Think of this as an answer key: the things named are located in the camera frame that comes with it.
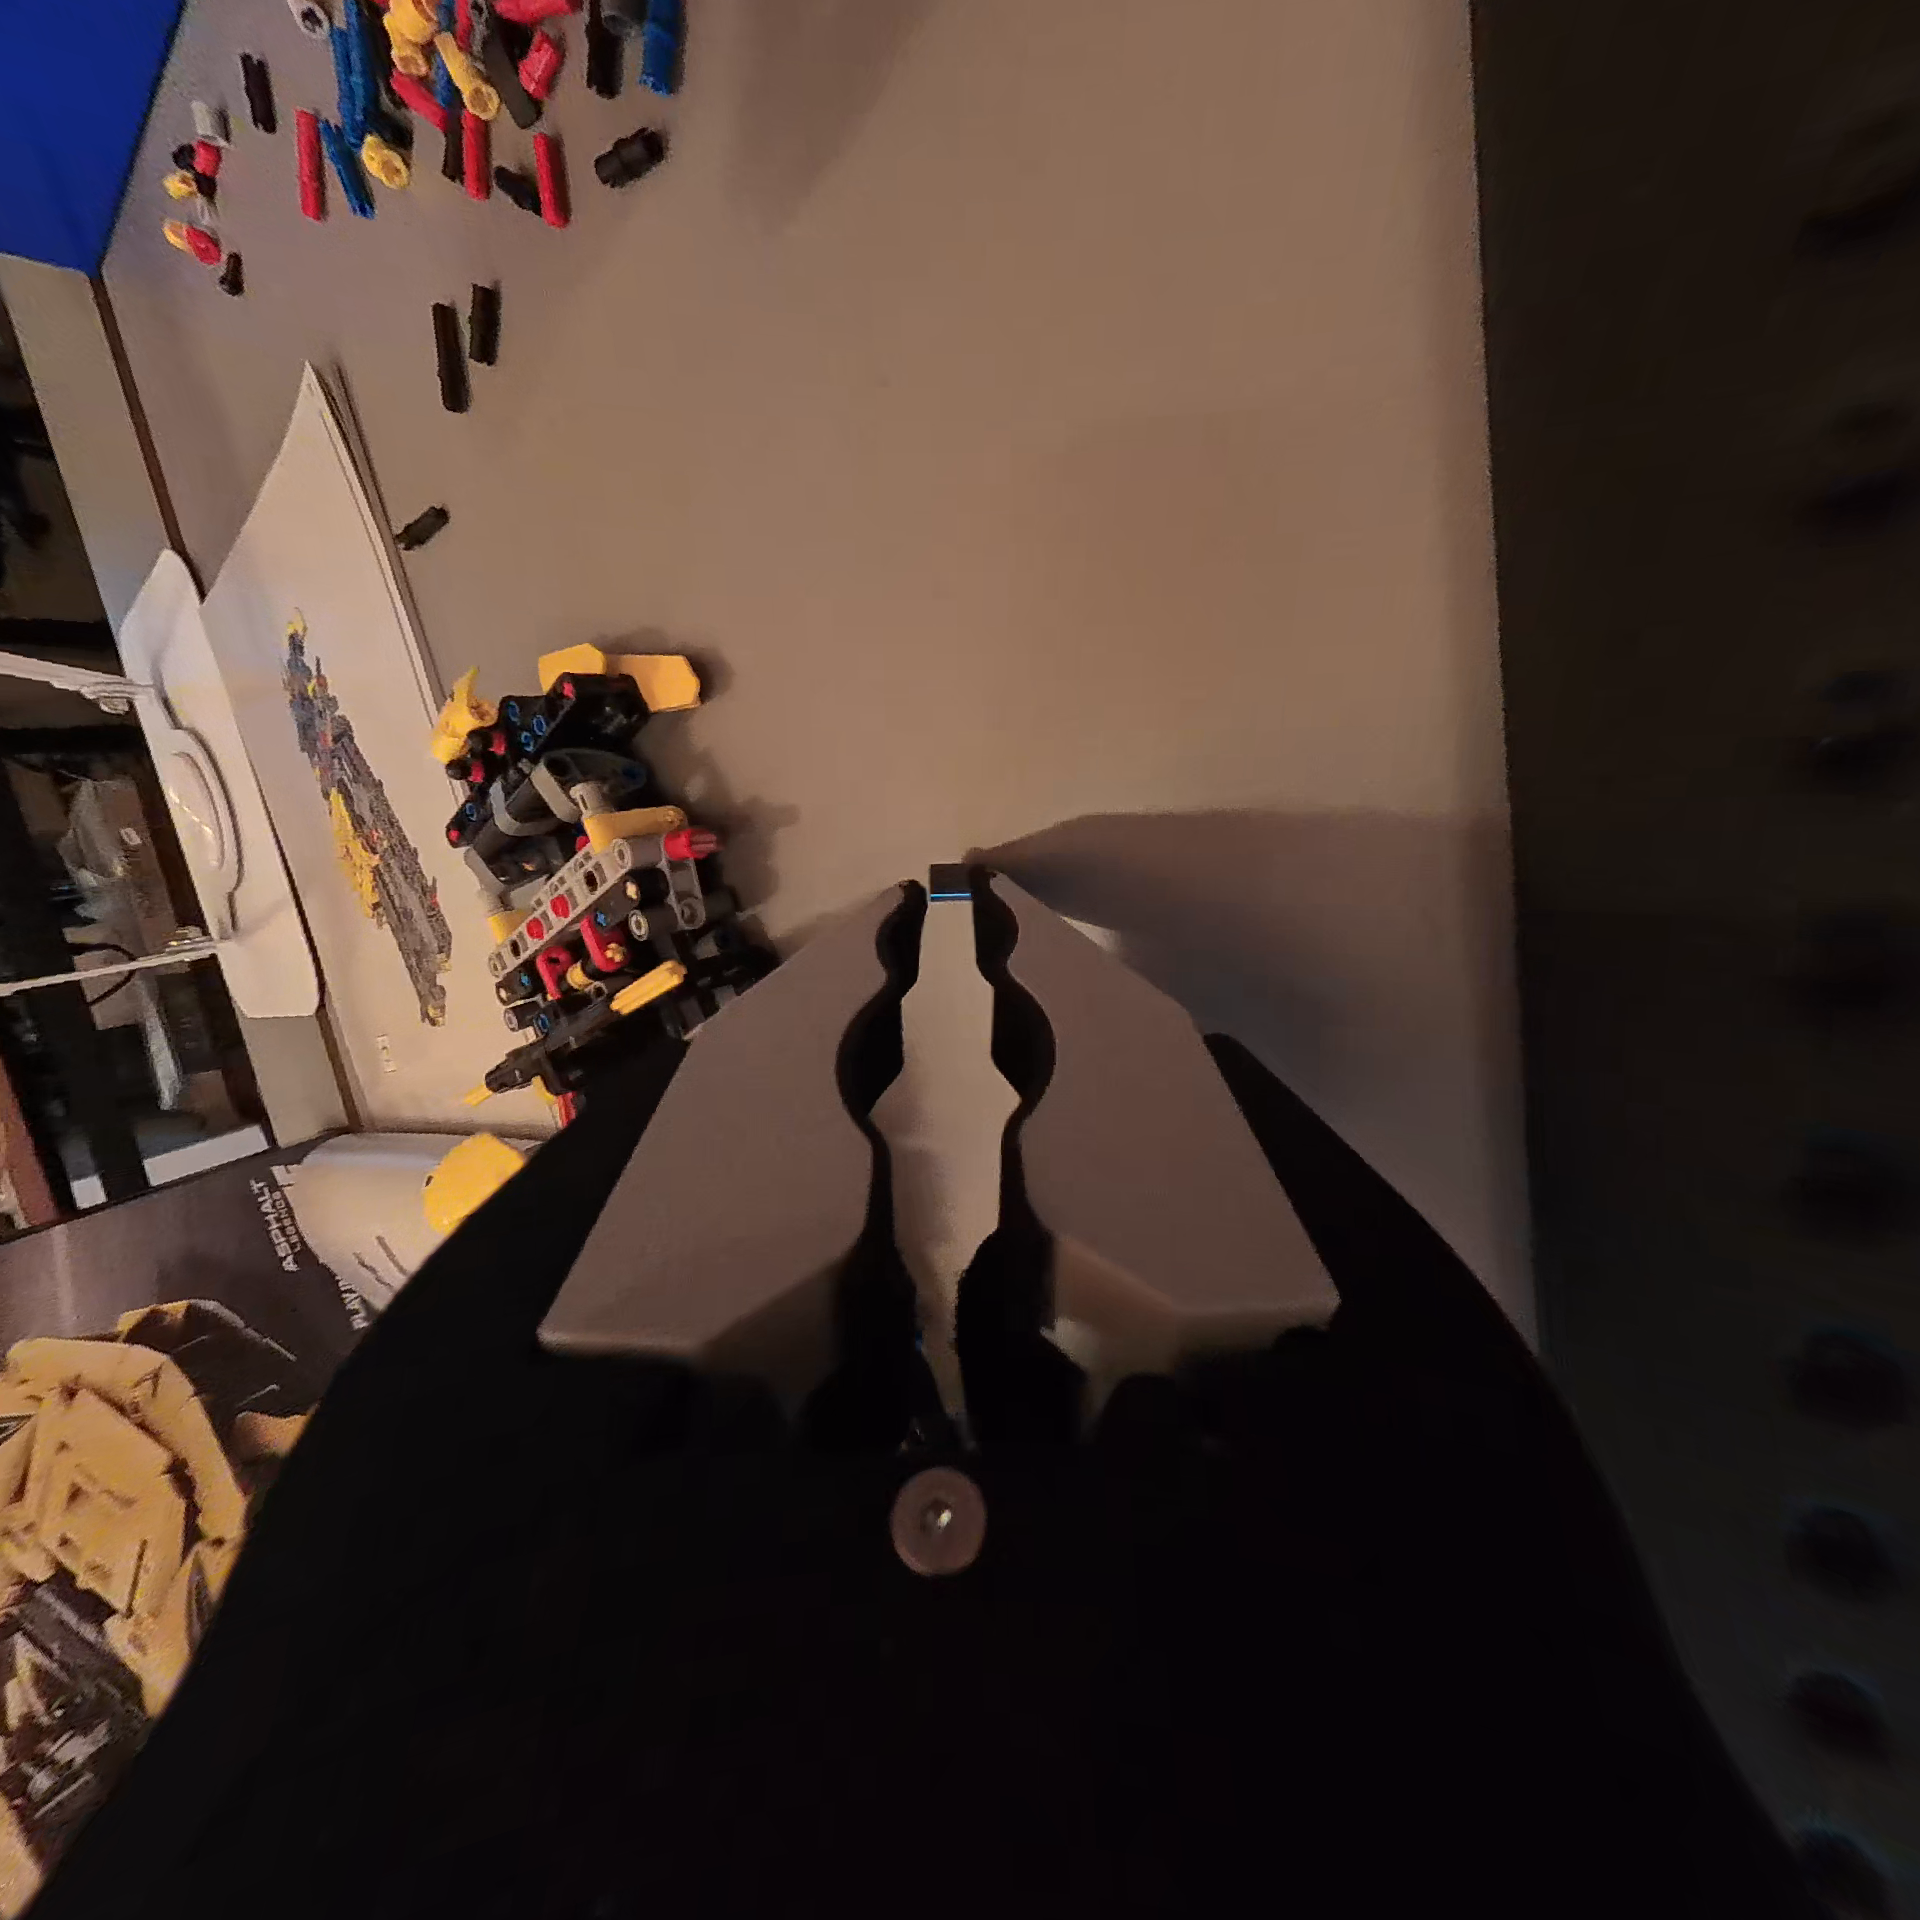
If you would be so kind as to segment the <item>scatter of small colourful toy pieces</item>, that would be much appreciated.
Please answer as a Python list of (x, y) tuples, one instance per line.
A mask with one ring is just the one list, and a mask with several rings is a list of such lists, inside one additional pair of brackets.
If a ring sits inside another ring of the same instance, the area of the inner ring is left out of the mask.
[(643, 5), (254, 5), (227, 93), (205, 77), (154, 180), (162, 244), (227, 297), (247, 291), (238, 247), (253, 185), (293, 212), (371, 221), (431, 180), (465, 203), (515, 208), (549, 231), (571, 221), (562, 109), (650, 109), (583, 149), (606, 192), (658, 173), (657, 109), (682, 93), (688, 8)]

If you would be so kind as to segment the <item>blue plastic bin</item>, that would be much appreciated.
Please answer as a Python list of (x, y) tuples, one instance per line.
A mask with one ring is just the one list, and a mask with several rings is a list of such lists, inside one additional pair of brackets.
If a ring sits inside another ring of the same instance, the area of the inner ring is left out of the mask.
[(2, 253), (103, 268), (182, 2), (2, 5)]

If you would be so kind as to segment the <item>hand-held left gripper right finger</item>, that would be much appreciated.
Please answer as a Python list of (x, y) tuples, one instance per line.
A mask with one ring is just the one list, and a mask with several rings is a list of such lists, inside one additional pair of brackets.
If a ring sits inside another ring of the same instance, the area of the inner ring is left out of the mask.
[(1187, 1009), (1011, 877), (967, 883), (1016, 1093), (967, 1403), (1088, 1405), (1328, 1328), (1337, 1287)]

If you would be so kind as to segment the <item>black blurred object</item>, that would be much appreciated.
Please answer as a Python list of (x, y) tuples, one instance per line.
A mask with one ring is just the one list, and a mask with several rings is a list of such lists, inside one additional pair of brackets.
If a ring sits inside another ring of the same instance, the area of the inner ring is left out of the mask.
[(1917, 1916), (1918, 5), (1473, 5), (1543, 1341), (1816, 1916)]

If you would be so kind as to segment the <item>open instruction booklet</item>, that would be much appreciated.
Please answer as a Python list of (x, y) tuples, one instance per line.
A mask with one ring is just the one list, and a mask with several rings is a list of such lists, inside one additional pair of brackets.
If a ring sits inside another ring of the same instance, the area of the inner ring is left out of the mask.
[(446, 1240), (461, 1161), (530, 1153), (541, 1096), (472, 1105), (509, 1049), (488, 904), (448, 849), (429, 741), (443, 679), (349, 421), (317, 369), (205, 619), (321, 971), (343, 1131), (296, 1218), (351, 1306), (379, 1312)]

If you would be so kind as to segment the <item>wooden document stand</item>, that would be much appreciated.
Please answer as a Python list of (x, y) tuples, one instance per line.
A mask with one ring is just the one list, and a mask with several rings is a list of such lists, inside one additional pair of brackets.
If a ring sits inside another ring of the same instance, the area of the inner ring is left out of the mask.
[(119, 674), (2, 653), (6, 681), (136, 717), (200, 904), (197, 930), (176, 932), (159, 952), (109, 961), (96, 979), (214, 961), (242, 1017), (314, 1017), (321, 969), (298, 889), (209, 637), (201, 589), (176, 551), (165, 549), (152, 568), (118, 631), (118, 651)]

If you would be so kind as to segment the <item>grey desk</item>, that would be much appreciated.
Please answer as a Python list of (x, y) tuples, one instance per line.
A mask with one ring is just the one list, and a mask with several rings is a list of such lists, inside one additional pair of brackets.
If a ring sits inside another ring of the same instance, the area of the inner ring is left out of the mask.
[[(247, 291), (103, 269), (176, 536), (304, 365), (437, 667), (697, 657), (779, 943), (998, 852), (1257, 1049), (1531, 1330), (1469, 5), (688, 5), (658, 173), (571, 221), (253, 185)], [(431, 306), (501, 291), (441, 409)]]

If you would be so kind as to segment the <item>small black yellow toy subassembly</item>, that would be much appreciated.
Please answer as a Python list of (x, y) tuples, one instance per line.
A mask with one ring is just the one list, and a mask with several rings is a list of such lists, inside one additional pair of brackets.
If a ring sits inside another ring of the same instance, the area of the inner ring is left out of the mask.
[(658, 807), (640, 752), (655, 720), (704, 704), (687, 657), (575, 644), (543, 657), (538, 689), (485, 697), (458, 679), (429, 751), (456, 807), (448, 849), (497, 893), (555, 873), (589, 839), (589, 821)]

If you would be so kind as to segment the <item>partly built yellow toy car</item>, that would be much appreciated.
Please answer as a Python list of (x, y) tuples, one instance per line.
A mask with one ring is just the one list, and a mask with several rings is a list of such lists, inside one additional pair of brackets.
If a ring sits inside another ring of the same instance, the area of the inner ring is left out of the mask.
[(446, 827), (491, 904), (488, 977), (513, 1045), (466, 1097), (543, 1097), (566, 1130), (593, 1085), (663, 1042), (688, 1042), (777, 959), (723, 883), (720, 834), (680, 807), (579, 810), (561, 863), (520, 875), (479, 852), (475, 804)]

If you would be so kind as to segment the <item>toy car box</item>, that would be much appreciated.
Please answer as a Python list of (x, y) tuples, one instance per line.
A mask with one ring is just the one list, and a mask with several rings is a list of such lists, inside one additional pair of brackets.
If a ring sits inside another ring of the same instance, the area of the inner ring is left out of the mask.
[(2, 1893), (25, 1914), (193, 1666), (357, 1337), (296, 1201), (333, 1138), (6, 1242)]

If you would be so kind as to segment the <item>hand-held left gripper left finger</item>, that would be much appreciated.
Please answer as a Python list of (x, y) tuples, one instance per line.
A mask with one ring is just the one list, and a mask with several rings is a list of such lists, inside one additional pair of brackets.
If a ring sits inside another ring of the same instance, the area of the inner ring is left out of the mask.
[(699, 1029), (547, 1309), (549, 1353), (745, 1376), (792, 1409), (928, 1393), (873, 1123), (927, 914), (919, 881), (886, 888)]

